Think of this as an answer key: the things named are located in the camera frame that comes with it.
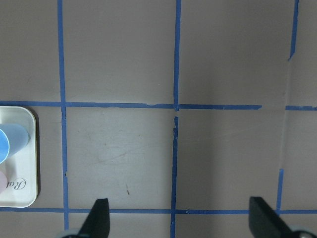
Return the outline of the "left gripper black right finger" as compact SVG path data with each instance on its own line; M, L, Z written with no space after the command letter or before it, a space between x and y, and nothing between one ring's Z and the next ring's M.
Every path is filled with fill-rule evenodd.
M249 229L254 238L292 238L293 232L262 197L249 199Z

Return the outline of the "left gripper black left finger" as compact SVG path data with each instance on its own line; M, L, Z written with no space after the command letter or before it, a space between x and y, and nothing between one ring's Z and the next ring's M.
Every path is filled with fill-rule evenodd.
M79 238L107 238L110 232L108 199L97 199L79 230Z

